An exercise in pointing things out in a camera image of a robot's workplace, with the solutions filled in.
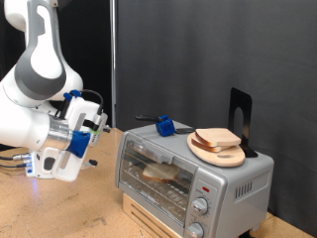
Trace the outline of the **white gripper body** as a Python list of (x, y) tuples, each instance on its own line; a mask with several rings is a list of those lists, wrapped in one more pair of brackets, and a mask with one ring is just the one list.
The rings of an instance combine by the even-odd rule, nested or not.
[(98, 144), (101, 105), (72, 97), (51, 117), (48, 140), (39, 150), (39, 172), (45, 178), (74, 181), (89, 147)]

